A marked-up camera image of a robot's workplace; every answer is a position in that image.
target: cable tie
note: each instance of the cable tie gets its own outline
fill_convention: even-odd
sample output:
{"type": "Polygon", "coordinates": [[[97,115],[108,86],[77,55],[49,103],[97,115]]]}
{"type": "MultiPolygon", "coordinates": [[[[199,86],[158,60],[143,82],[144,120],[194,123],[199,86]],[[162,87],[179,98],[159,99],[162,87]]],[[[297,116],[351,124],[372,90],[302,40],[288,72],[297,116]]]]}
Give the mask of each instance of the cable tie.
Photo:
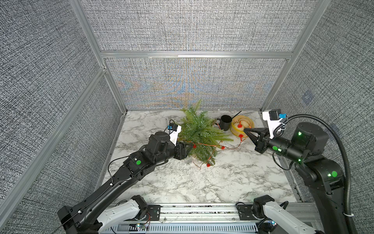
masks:
{"type": "Polygon", "coordinates": [[[347,215],[347,214],[344,213],[344,212],[343,212],[343,215],[348,216],[348,217],[353,217],[353,216],[355,216],[354,214],[347,215]]]}

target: aluminum frame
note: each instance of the aluminum frame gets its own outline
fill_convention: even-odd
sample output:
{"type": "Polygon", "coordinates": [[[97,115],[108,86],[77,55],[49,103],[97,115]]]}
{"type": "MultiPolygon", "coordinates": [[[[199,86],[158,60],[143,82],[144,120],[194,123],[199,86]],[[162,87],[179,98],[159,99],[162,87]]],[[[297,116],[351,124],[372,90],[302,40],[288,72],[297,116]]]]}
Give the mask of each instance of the aluminum frame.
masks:
{"type": "Polygon", "coordinates": [[[289,59],[283,66],[277,80],[274,82],[272,88],[270,89],[268,95],[266,96],[261,110],[267,110],[270,103],[273,101],[275,95],[277,94],[278,90],[282,86],[283,81],[286,79],[288,73],[292,69],[293,65],[295,64],[298,56],[300,55],[301,51],[303,50],[306,42],[308,41],[310,35],[312,34],[314,28],[317,26],[319,20],[321,19],[323,13],[325,12],[326,8],[329,6],[331,0],[319,0],[316,7],[314,8],[313,13],[309,17],[309,20],[304,27],[303,32],[301,33],[299,39],[296,42],[296,45],[293,50],[292,58],[289,59]]]}
{"type": "MultiPolygon", "coordinates": [[[[160,220],[151,221],[152,223],[245,223],[261,221],[241,221],[235,203],[159,203],[149,205],[161,206],[160,220]]],[[[312,222],[322,226],[321,218],[314,203],[289,203],[287,211],[302,222],[312,222]]]]}
{"type": "Polygon", "coordinates": [[[9,193],[5,196],[0,204],[0,232],[8,222],[9,218],[27,193],[36,177],[39,175],[44,165],[47,163],[49,157],[64,137],[74,119],[79,114],[79,111],[86,103],[89,96],[103,77],[105,72],[104,67],[100,67],[95,76],[90,80],[81,95],[75,100],[74,104],[66,112],[55,130],[40,148],[34,159],[31,161],[26,170],[18,178],[9,193]]]}
{"type": "Polygon", "coordinates": [[[101,58],[292,58],[292,52],[273,51],[102,51],[101,58]]]}
{"type": "MultiPolygon", "coordinates": [[[[278,159],[279,159],[280,165],[283,168],[288,168],[289,165],[287,163],[287,160],[283,156],[278,156],[278,159]]],[[[292,192],[294,193],[294,196],[295,196],[296,200],[298,202],[304,202],[304,199],[302,199],[302,197],[300,195],[301,194],[300,189],[295,182],[295,177],[294,177],[294,174],[292,173],[292,171],[291,170],[288,170],[288,171],[283,170],[283,171],[284,171],[284,174],[286,175],[286,178],[289,182],[289,185],[291,186],[292,192]]]]}
{"type": "MultiPolygon", "coordinates": [[[[100,47],[96,40],[95,34],[92,30],[92,27],[90,23],[88,22],[88,18],[86,15],[86,12],[83,9],[82,3],[80,0],[69,0],[70,5],[72,6],[78,21],[80,23],[80,26],[82,27],[87,40],[92,48],[93,54],[95,55],[97,62],[100,66],[104,66],[107,71],[109,71],[109,68],[106,66],[104,59],[100,56],[100,47]]],[[[110,71],[105,74],[105,78],[107,79],[108,85],[110,90],[112,91],[113,97],[115,98],[119,109],[122,111],[122,113],[126,113],[127,108],[125,105],[125,101],[123,100],[121,93],[118,89],[118,86],[116,82],[113,79],[113,76],[111,75],[110,71]]]]}
{"type": "MultiPolygon", "coordinates": [[[[127,109],[127,111],[178,111],[182,108],[171,108],[171,109],[127,109]]],[[[259,108],[253,109],[199,109],[198,111],[259,111],[259,108]]]]}
{"type": "Polygon", "coordinates": [[[112,144],[110,146],[110,149],[109,149],[109,152],[108,152],[108,155],[107,155],[107,159],[105,160],[105,163],[104,163],[104,165],[102,167],[102,170],[101,170],[101,173],[100,173],[100,177],[97,180],[97,183],[96,183],[96,186],[95,186],[95,190],[97,190],[101,186],[102,181],[104,180],[105,174],[106,174],[106,172],[108,170],[108,165],[110,163],[110,160],[112,159],[112,155],[113,155],[114,149],[116,148],[116,144],[117,144],[117,140],[118,140],[119,134],[121,133],[123,123],[125,122],[125,118],[126,118],[126,114],[123,114],[120,117],[120,122],[119,122],[119,125],[117,127],[116,134],[115,134],[115,136],[113,138],[113,141],[112,141],[112,144]]]}

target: black cable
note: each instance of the black cable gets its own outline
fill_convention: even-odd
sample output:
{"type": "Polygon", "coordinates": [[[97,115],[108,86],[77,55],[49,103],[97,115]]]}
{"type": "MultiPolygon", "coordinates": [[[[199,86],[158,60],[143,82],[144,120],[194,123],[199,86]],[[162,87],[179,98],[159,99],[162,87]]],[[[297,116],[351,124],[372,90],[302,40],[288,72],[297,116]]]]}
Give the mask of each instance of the black cable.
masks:
{"type": "Polygon", "coordinates": [[[118,205],[121,204],[122,202],[127,202],[127,200],[119,201],[119,202],[117,203],[117,205],[115,205],[115,206],[118,206],[118,205]]]}
{"type": "Polygon", "coordinates": [[[110,171],[109,171],[109,166],[110,166],[110,164],[111,164],[112,162],[114,162],[114,161],[116,161],[116,160],[119,160],[119,159],[122,159],[122,158],[114,159],[114,160],[112,160],[112,161],[108,164],[108,172],[109,172],[109,175],[110,175],[110,179],[112,180],[112,184],[113,184],[113,177],[112,177],[112,174],[111,174],[110,171]]]}
{"type": "Polygon", "coordinates": [[[281,167],[281,166],[277,163],[277,161],[275,161],[274,154],[275,154],[275,152],[273,152],[273,160],[274,160],[275,164],[276,164],[278,167],[282,168],[282,169],[285,170],[285,171],[289,171],[289,170],[292,169],[292,165],[294,164],[293,161],[291,161],[291,162],[289,163],[288,169],[283,168],[283,167],[281,167]]]}
{"type": "Polygon", "coordinates": [[[173,121],[173,123],[175,124],[175,121],[172,120],[172,119],[170,119],[170,120],[169,120],[169,126],[170,126],[170,124],[171,124],[172,121],[173,121]]]}
{"type": "MultiPolygon", "coordinates": [[[[279,206],[280,206],[280,207],[283,206],[283,209],[285,210],[285,209],[287,208],[287,206],[288,206],[288,201],[283,202],[283,203],[280,204],[279,206]]],[[[264,218],[263,220],[261,220],[261,221],[258,223],[258,225],[257,225],[257,229],[258,229],[258,227],[259,227],[263,222],[265,222],[267,219],[269,219],[269,218],[266,217],[266,218],[264,218]]]]}
{"type": "Polygon", "coordinates": [[[113,230],[113,228],[112,227],[110,227],[110,229],[112,229],[112,232],[114,232],[114,234],[117,234],[114,230],[113,230]]]}
{"type": "Polygon", "coordinates": [[[143,151],[143,149],[145,149],[146,147],[147,147],[147,145],[142,145],[142,146],[138,149],[138,152],[143,151]]]}
{"type": "MultiPolygon", "coordinates": [[[[102,194],[104,194],[105,191],[108,190],[108,188],[105,189],[104,192],[102,192],[102,193],[99,195],[99,197],[100,197],[102,194]]],[[[85,205],[82,209],[80,209],[80,211],[84,210],[86,207],[88,207],[90,204],[92,204],[95,200],[93,200],[93,201],[90,202],[89,204],[85,205]]],[[[65,223],[67,223],[69,220],[71,220],[72,218],[74,218],[74,216],[76,216],[77,214],[79,214],[79,213],[77,212],[75,215],[71,216],[68,220],[66,220],[63,224],[61,224],[58,228],[56,228],[56,230],[54,230],[51,234],[57,232],[57,230],[59,230],[60,227],[62,227],[65,223]]]]}
{"type": "MultiPolygon", "coordinates": [[[[343,214],[345,214],[344,217],[345,217],[346,223],[348,225],[349,233],[357,233],[356,228],[355,228],[355,224],[354,224],[354,221],[353,221],[353,217],[347,216],[347,215],[352,214],[351,208],[350,208],[350,190],[351,190],[352,178],[351,178],[351,171],[350,171],[350,167],[349,167],[348,156],[347,156],[346,150],[343,146],[343,142],[341,141],[338,134],[336,134],[336,132],[325,121],[323,121],[322,119],[320,119],[316,116],[306,115],[306,114],[293,115],[293,116],[289,117],[283,124],[276,127],[274,129],[273,133],[276,133],[283,125],[286,125],[290,120],[296,119],[296,118],[310,118],[310,119],[313,119],[313,120],[319,122],[320,124],[325,126],[327,128],[327,130],[329,130],[331,132],[331,134],[334,137],[336,143],[338,144],[341,156],[343,158],[344,170],[346,172],[346,175],[345,175],[346,179],[345,179],[345,182],[344,182],[344,213],[343,214]]],[[[284,130],[281,130],[280,132],[281,132],[280,133],[280,136],[281,136],[284,133],[284,130]]]]}
{"type": "Polygon", "coordinates": [[[246,205],[244,202],[238,201],[238,202],[235,204],[235,208],[236,208],[238,211],[239,211],[239,209],[237,208],[237,206],[238,206],[239,204],[244,204],[244,205],[246,205]]]}
{"type": "Polygon", "coordinates": [[[72,218],[74,218],[74,216],[76,216],[78,213],[76,213],[75,215],[71,216],[68,220],[66,220],[63,224],[61,224],[58,228],[56,228],[56,230],[54,230],[51,234],[57,232],[60,227],[62,227],[65,223],[67,223],[69,220],[71,220],[72,218]]]}

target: yellow bowl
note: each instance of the yellow bowl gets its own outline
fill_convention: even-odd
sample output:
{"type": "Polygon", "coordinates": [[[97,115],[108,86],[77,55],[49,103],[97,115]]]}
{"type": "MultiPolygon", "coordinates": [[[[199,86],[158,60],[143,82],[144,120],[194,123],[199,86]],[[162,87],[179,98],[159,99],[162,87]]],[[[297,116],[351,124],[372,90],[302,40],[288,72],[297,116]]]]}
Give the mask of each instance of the yellow bowl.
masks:
{"type": "Polygon", "coordinates": [[[243,135],[243,137],[247,137],[247,135],[240,129],[237,127],[238,124],[241,124],[243,125],[243,127],[245,128],[254,128],[255,127],[255,124],[253,123],[253,121],[244,116],[244,115],[238,115],[236,116],[235,118],[233,118],[232,122],[231,122],[231,125],[230,125],[230,131],[237,137],[239,137],[240,134],[243,135]]]}

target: wire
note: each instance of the wire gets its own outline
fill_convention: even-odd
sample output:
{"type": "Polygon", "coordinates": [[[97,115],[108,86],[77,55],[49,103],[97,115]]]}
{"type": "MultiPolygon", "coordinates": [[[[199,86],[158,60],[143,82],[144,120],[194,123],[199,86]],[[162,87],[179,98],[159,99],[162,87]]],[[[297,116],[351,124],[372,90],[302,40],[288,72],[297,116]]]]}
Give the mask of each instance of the wire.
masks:
{"type": "Polygon", "coordinates": [[[146,225],[149,222],[148,227],[147,227],[147,229],[148,229],[149,226],[151,225],[151,215],[148,212],[147,212],[147,214],[148,214],[149,219],[144,225],[146,225]]]}
{"type": "Polygon", "coordinates": [[[244,202],[238,201],[238,202],[235,204],[235,208],[236,208],[238,211],[239,211],[239,209],[237,208],[237,206],[238,206],[239,204],[244,204],[244,205],[246,205],[244,202]]]}
{"type": "Polygon", "coordinates": [[[229,148],[229,147],[226,147],[226,149],[237,149],[241,144],[242,144],[242,142],[245,140],[245,139],[247,139],[248,137],[246,137],[246,138],[244,138],[243,140],[241,140],[240,141],[240,143],[239,143],[239,145],[237,146],[237,147],[235,147],[235,148],[229,148]]]}
{"type": "Polygon", "coordinates": [[[112,232],[114,232],[114,234],[117,234],[114,230],[113,230],[113,228],[112,227],[110,227],[110,229],[112,229],[112,232]]]}
{"type": "Polygon", "coordinates": [[[118,205],[121,204],[122,202],[127,202],[127,200],[122,200],[122,201],[118,202],[117,205],[115,205],[115,206],[118,206],[118,205]]]}
{"type": "MultiPolygon", "coordinates": [[[[350,166],[349,166],[349,160],[348,160],[347,152],[346,152],[346,150],[343,146],[343,142],[341,141],[338,134],[336,134],[336,132],[325,121],[323,121],[322,119],[320,119],[316,116],[306,115],[306,114],[293,115],[293,116],[289,117],[284,123],[282,123],[278,127],[276,127],[274,129],[273,133],[276,133],[282,126],[285,127],[290,120],[296,119],[296,118],[313,119],[313,120],[319,122],[320,124],[322,124],[323,126],[325,126],[327,128],[327,130],[329,130],[329,132],[331,132],[332,136],[334,137],[334,139],[335,139],[335,141],[336,141],[336,143],[339,147],[341,156],[343,158],[344,170],[346,172],[346,174],[345,174],[346,179],[345,179],[345,183],[344,183],[344,212],[343,212],[343,214],[347,214],[347,215],[352,214],[351,208],[350,208],[350,191],[351,191],[352,178],[351,178],[351,170],[350,170],[350,166]]],[[[281,136],[283,133],[284,133],[284,130],[280,130],[279,136],[281,136]]],[[[346,223],[347,223],[347,226],[348,226],[349,233],[357,233],[353,217],[348,217],[348,216],[344,216],[344,217],[345,217],[345,220],[346,220],[346,223]]]]}
{"type": "Polygon", "coordinates": [[[56,228],[56,230],[54,230],[51,234],[57,232],[60,227],[62,227],[65,223],[67,223],[69,220],[71,220],[72,218],[74,218],[74,216],[76,216],[78,213],[76,213],[75,215],[71,216],[68,220],[66,220],[63,224],[61,224],[58,228],[56,228]]]}
{"type": "Polygon", "coordinates": [[[217,120],[215,120],[215,123],[218,125],[218,128],[219,128],[220,130],[222,130],[221,127],[220,127],[220,125],[217,123],[217,120]]]}
{"type": "MultiPolygon", "coordinates": [[[[288,206],[288,201],[283,202],[283,203],[280,204],[279,206],[280,206],[280,207],[283,206],[283,209],[285,210],[285,209],[287,208],[287,206],[288,206]]],[[[268,219],[269,219],[269,218],[266,217],[266,218],[264,218],[263,220],[261,220],[261,221],[258,223],[258,225],[257,225],[257,229],[260,227],[260,225],[261,225],[263,222],[265,222],[265,221],[268,220],[268,219]]]]}
{"type": "Polygon", "coordinates": [[[173,123],[175,124],[175,121],[172,120],[172,119],[170,119],[170,120],[169,120],[169,126],[170,126],[170,124],[171,124],[172,121],[173,121],[173,123]]]}
{"type": "Polygon", "coordinates": [[[242,111],[239,111],[236,115],[234,115],[234,117],[233,118],[235,118],[238,114],[240,114],[240,112],[242,112],[242,111]]]}
{"type": "Polygon", "coordinates": [[[198,165],[196,165],[196,163],[195,162],[193,162],[194,164],[195,164],[195,166],[197,166],[198,168],[200,168],[200,170],[201,170],[201,167],[199,167],[198,165]]]}
{"type": "MultiPolygon", "coordinates": [[[[128,179],[128,180],[120,180],[120,181],[117,182],[117,184],[118,184],[118,183],[125,182],[125,181],[129,181],[129,180],[130,180],[130,179],[128,179]]],[[[111,190],[111,189],[114,188],[115,185],[113,185],[113,186],[112,186],[112,185],[109,185],[108,188],[110,188],[110,190],[111,190]]],[[[95,198],[92,202],[90,202],[90,203],[87,204],[85,207],[83,207],[83,209],[86,208],[87,206],[89,206],[90,204],[94,203],[96,200],[98,200],[98,199],[99,199],[99,198],[100,198],[100,197],[101,197],[101,196],[102,196],[102,195],[103,195],[103,194],[108,190],[108,188],[105,189],[104,192],[102,192],[102,193],[101,193],[97,198],[95,198]]],[[[86,214],[85,214],[85,219],[83,220],[84,222],[86,221],[87,213],[88,213],[88,212],[86,212],[86,214]]]]}
{"type": "Polygon", "coordinates": [[[114,162],[114,161],[116,161],[116,160],[119,160],[119,159],[122,159],[122,158],[114,159],[114,160],[112,160],[112,161],[108,164],[108,172],[109,172],[109,175],[110,175],[110,179],[112,180],[112,185],[113,185],[113,177],[112,177],[112,174],[111,174],[110,171],[109,171],[109,166],[110,166],[110,164],[111,164],[112,162],[114,162]]]}
{"type": "MultiPolygon", "coordinates": [[[[104,190],[104,192],[102,192],[95,200],[97,200],[102,194],[104,194],[105,193],[105,191],[106,190],[108,190],[108,188],[106,188],[105,190],[104,190]]],[[[87,204],[87,205],[85,205],[82,209],[79,209],[80,211],[83,211],[86,207],[88,207],[90,204],[92,204],[95,200],[93,200],[92,202],[90,202],[89,204],[87,204]]],[[[67,223],[69,220],[71,220],[72,218],[74,218],[74,216],[76,216],[77,214],[79,214],[78,212],[75,214],[75,215],[73,215],[73,216],[71,216],[68,220],[66,220],[63,224],[61,224],[58,228],[56,228],[56,230],[54,230],[51,234],[54,234],[55,232],[57,232],[57,230],[59,230],[60,229],[60,227],[62,227],[65,223],[67,223]]]]}
{"type": "Polygon", "coordinates": [[[282,169],[285,170],[285,171],[289,171],[289,170],[292,169],[292,165],[294,164],[293,161],[291,161],[291,162],[289,163],[288,169],[283,168],[283,167],[281,167],[281,166],[277,163],[277,161],[275,161],[274,154],[275,154],[275,152],[273,152],[273,160],[274,160],[275,164],[276,164],[278,167],[282,168],[282,169]]]}

